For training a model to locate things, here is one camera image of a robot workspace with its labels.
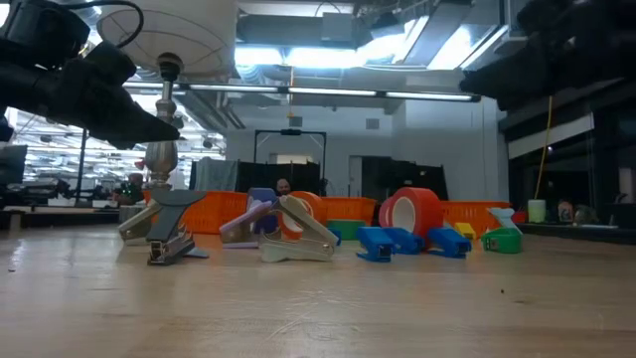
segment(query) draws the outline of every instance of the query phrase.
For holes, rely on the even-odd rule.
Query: blue toy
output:
[[[327,228],[329,229],[330,232],[332,232],[336,237],[338,237],[338,243],[336,243],[336,246],[340,246],[340,244],[342,243],[342,232],[338,229],[331,229],[331,228]]]
[[[466,253],[473,249],[468,239],[450,228],[431,229],[428,239],[433,243],[428,252],[445,258],[465,259]]]
[[[383,228],[394,242],[395,254],[419,255],[424,249],[424,239],[402,228]]]
[[[394,252],[394,242],[384,232],[383,228],[358,228],[356,232],[358,240],[366,253],[356,253],[358,258],[374,263],[390,263]]]

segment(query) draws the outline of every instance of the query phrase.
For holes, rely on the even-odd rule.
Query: table surface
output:
[[[113,226],[0,239],[10,357],[636,356],[636,248],[525,237],[467,260],[263,264],[256,250],[148,267]]]

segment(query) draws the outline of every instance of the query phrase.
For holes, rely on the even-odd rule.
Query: tape roll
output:
[[[444,216],[437,195],[428,189],[401,188],[393,195],[391,225],[425,239],[430,229],[441,228]]]
[[[391,217],[391,209],[394,205],[394,197],[388,197],[382,206],[380,207],[380,212],[378,213],[378,221],[380,222],[380,226],[383,228],[390,228],[392,226],[391,222],[393,218]]]
[[[275,202],[278,200],[276,193],[271,188],[249,188],[247,191],[247,207],[245,211],[264,202]],[[275,215],[266,215],[260,218],[252,226],[252,232],[255,234],[267,233],[271,234],[278,229],[278,220]]]
[[[307,213],[320,224],[325,224],[327,221],[327,207],[319,196],[302,191],[291,192],[289,195],[300,199]],[[293,219],[282,213],[278,213],[277,216],[280,230],[287,239],[298,240],[302,237],[302,228]]]

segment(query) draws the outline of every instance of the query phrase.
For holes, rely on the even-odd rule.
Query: green toy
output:
[[[517,229],[501,228],[484,234],[481,243],[484,251],[501,254],[518,254],[522,248],[522,234]]]
[[[342,234],[343,241],[357,240],[356,232],[360,227],[366,227],[367,223],[363,220],[328,220],[327,228],[339,230]]]

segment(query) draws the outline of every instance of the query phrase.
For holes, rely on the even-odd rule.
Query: workbench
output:
[[[114,226],[0,239],[2,357],[634,357],[636,248],[526,236],[466,260],[148,267]]]

